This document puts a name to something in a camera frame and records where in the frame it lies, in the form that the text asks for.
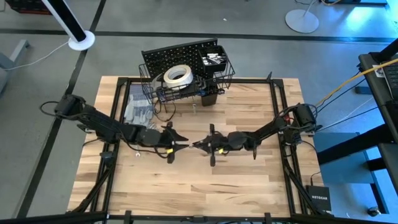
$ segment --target wooden table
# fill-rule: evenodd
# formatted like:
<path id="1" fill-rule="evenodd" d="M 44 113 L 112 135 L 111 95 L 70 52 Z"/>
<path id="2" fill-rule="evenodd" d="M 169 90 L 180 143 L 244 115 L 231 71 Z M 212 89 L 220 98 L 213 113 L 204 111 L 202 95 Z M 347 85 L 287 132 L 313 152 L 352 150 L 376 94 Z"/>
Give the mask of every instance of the wooden table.
<path id="1" fill-rule="evenodd" d="M 102 77 L 95 107 L 110 114 L 118 77 Z M 303 103 L 299 80 L 285 78 L 288 105 Z M 254 131 L 274 117 L 269 85 L 231 84 L 217 104 L 202 107 L 195 98 L 197 114 L 192 110 L 192 99 L 177 100 L 173 117 L 174 128 L 190 142 L 203 139 L 213 123 L 217 131 Z M 154 118 L 160 127 L 164 123 Z M 87 134 L 86 141 L 95 139 Z M 304 137 L 310 143 L 312 138 Z M 68 209 L 75 208 L 95 184 L 103 143 L 96 141 L 83 148 L 70 197 Z M 303 185 L 320 170 L 312 146 L 297 147 Z M 205 215 L 217 217 L 290 217 L 287 195 L 276 135 L 264 140 L 253 160 L 252 152 L 241 150 L 228 156 L 217 155 L 216 166 L 210 167 L 210 158 L 199 149 L 188 148 L 176 153 L 173 164 L 155 154 L 136 153 L 125 143 L 119 148 L 109 212 L 123 215 L 131 210 L 134 215 Z M 314 183 L 322 185 L 322 177 L 314 176 Z M 298 192 L 292 183 L 296 211 L 300 212 Z M 100 194 L 102 204 L 104 190 Z"/>

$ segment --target concrete floor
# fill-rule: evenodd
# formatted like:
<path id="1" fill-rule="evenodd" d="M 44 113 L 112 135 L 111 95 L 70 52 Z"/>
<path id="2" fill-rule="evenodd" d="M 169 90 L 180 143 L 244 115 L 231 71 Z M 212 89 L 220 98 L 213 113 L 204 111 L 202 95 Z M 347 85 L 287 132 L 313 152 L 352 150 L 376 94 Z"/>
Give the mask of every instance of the concrete floor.
<path id="1" fill-rule="evenodd" d="M 100 0 L 67 2 L 82 26 L 89 29 Z M 306 35 L 370 37 L 370 40 L 396 38 L 398 18 L 392 13 L 396 12 L 395 6 L 326 7 L 316 3 L 312 12 L 318 16 L 320 28 Z M 293 0 L 114 0 L 106 2 L 96 30 L 304 35 L 290 30 L 284 22 L 284 15 L 297 8 L 305 9 L 305 6 L 296 4 Z M 18 14 L 9 7 L 5 12 L 0 12 L 0 51 L 10 55 L 20 39 L 27 39 L 32 45 L 21 64 L 43 57 L 68 39 L 65 35 L 7 34 L 2 32 L 4 29 L 61 30 L 61 27 L 51 16 Z M 139 74 L 138 65 L 143 63 L 141 50 L 195 40 L 200 39 L 97 36 L 95 45 L 87 53 L 73 94 L 83 96 L 88 103 L 93 103 L 101 76 Z M 305 101 L 316 103 L 358 71 L 356 65 L 359 54 L 381 50 L 388 43 L 229 38 L 219 39 L 219 44 L 226 49 L 237 77 L 265 77 L 273 71 L 274 77 L 299 78 Z M 63 47 L 46 60 L 19 69 L 0 98 L 0 219 L 16 214 L 21 195 L 26 191 L 49 132 L 52 118 L 43 115 L 37 108 L 45 101 L 58 100 L 62 96 L 79 54 Z M 318 123 L 334 123 L 369 98 L 370 96 L 348 92 L 320 113 Z M 374 106 L 375 102 L 371 100 L 358 113 Z M 328 132 L 364 132 L 381 123 L 380 114 L 374 110 L 334 126 Z M 84 138 L 84 133 L 77 130 L 75 123 L 62 123 L 29 215 L 65 211 Z M 385 174 L 380 177 L 386 182 L 389 194 L 391 181 L 388 183 Z M 371 194 L 369 189 L 357 185 L 339 185 L 331 191 L 340 204 L 345 203 L 346 194 Z M 391 198 L 391 206 L 398 208 L 396 195 Z M 354 201 L 360 205 L 374 203 L 372 200 L 374 199 L 354 197 Z M 361 207 L 338 209 L 337 204 L 333 208 L 336 208 L 335 215 L 339 217 L 346 217 L 348 212 L 355 214 L 355 218 L 369 219 Z M 398 217 L 384 215 L 372 220 L 393 222 Z"/>

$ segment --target roll of tape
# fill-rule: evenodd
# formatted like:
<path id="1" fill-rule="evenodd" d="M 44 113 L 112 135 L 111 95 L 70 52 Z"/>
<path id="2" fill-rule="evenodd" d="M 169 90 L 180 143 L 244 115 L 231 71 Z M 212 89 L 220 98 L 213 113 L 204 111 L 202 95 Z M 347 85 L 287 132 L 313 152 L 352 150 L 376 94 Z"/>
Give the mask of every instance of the roll of tape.
<path id="1" fill-rule="evenodd" d="M 164 73 L 163 78 L 167 87 L 173 90 L 178 90 L 187 87 L 188 84 L 192 82 L 193 75 L 191 68 L 188 65 L 177 65 L 167 70 L 167 72 Z"/>

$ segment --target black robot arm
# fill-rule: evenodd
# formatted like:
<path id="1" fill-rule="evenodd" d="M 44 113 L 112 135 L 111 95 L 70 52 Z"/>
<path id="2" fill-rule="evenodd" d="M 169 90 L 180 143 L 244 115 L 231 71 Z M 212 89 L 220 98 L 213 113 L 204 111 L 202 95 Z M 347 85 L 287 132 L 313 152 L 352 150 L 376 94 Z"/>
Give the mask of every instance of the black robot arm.
<path id="1" fill-rule="evenodd" d="M 216 151 L 227 155 L 229 151 L 239 151 L 245 148 L 247 151 L 252 151 L 253 158 L 256 159 L 257 147 L 269 136 L 282 133 L 284 144 L 297 145 L 302 142 L 300 133 L 313 131 L 316 126 L 310 105 L 298 104 L 284 109 L 270 123 L 254 132 L 234 131 L 225 137 L 220 132 L 215 131 L 214 124 L 210 124 L 210 132 L 207 137 L 194 142 L 193 146 L 211 154 L 210 165 L 215 166 Z"/>
<path id="2" fill-rule="evenodd" d="M 171 122 L 163 126 L 164 130 L 162 132 L 147 129 L 141 125 L 122 124 L 99 112 L 93 106 L 87 105 L 86 101 L 80 96 L 63 96 L 57 103 L 54 112 L 57 118 L 81 122 L 86 128 L 94 130 L 100 140 L 110 144 L 122 139 L 130 148 L 136 151 L 138 150 L 131 147 L 130 144 L 153 147 L 155 149 L 154 153 L 159 156 L 161 156 L 161 153 L 157 152 L 157 148 L 166 148 L 168 149 L 167 155 L 161 157 L 167 158 L 168 163 L 173 163 L 175 152 L 188 147 L 187 144 L 179 145 L 175 143 L 176 141 L 188 141 L 188 139 L 177 134 L 172 129 L 173 125 Z"/>

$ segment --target small object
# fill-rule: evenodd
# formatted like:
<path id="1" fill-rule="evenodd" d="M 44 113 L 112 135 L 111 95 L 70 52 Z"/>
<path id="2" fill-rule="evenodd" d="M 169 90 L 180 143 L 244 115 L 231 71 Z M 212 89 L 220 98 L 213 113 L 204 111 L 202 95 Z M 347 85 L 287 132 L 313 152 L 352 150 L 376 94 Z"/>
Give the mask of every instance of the small object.
<path id="1" fill-rule="evenodd" d="M 328 187 L 306 185 L 312 202 L 322 211 L 331 212 L 330 193 Z"/>
<path id="2" fill-rule="evenodd" d="M 197 104 L 196 103 L 194 103 L 194 104 L 192 104 L 192 109 L 193 109 L 193 114 L 197 114 Z"/>
<path id="3" fill-rule="evenodd" d="M 212 62 L 214 62 L 214 63 L 216 63 L 216 64 L 219 64 L 219 63 L 220 63 L 220 61 L 215 60 L 215 59 L 212 59 L 212 58 L 207 58 L 207 59 L 210 60 L 210 61 L 212 61 Z"/>
<path id="4" fill-rule="evenodd" d="M 368 209 L 368 214 L 372 217 L 376 217 L 381 214 L 379 207 L 371 207 Z"/>

